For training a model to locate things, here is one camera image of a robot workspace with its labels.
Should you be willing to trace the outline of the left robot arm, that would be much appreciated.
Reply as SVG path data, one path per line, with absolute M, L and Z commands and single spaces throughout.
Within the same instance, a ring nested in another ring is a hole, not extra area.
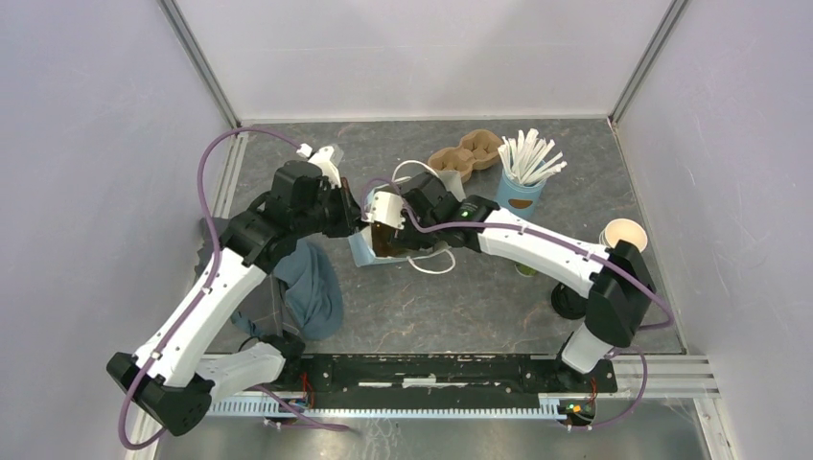
M 163 326 L 131 353 L 118 352 L 107 373 L 157 421 L 162 433 L 182 436 L 210 406 L 255 385 L 292 389 L 300 363 L 273 344 L 203 362 L 222 323 L 271 275 L 297 243 L 313 234 L 348 237 L 358 231 L 360 208 L 330 160 L 292 160 L 273 176 L 268 192 L 229 220 L 214 239 L 200 278 Z

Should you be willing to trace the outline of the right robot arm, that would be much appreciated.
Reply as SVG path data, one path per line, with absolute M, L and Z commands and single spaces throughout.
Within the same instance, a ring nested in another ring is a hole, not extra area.
M 650 305 L 662 302 L 639 249 L 628 241 L 608 247 L 566 237 L 488 198 L 458 198 L 428 172 L 395 185 L 394 195 L 401 208 L 392 245 L 443 242 L 500 257 L 556 280 L 575 297 L 582 323 L 553 366 L 556 383 L 567 391 L 587 384 L 613 349 L 630 346 Z

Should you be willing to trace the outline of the green paper coffee cup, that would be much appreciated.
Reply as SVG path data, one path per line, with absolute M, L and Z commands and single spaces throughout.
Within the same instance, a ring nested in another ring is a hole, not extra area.
M 515 269 L 523 277 L 533 277 L 538 273 L 536 269 L 525 264 L 515 264 Z

